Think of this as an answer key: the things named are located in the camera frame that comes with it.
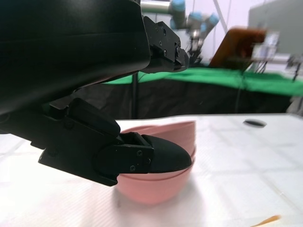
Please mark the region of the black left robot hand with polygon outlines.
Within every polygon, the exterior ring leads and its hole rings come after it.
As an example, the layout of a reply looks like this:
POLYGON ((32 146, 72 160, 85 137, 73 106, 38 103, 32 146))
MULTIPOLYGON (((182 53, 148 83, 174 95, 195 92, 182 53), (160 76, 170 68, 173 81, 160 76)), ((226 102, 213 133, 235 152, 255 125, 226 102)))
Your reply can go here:
POLYGON ((39 163, 103 184, 119 174, 191 166, 177 144, 136 132, 74 91, 137 72, 188 68, 180 38, 142 15, 138 0, 3 0, 0 3, 0 131, 42 149, 39 163))

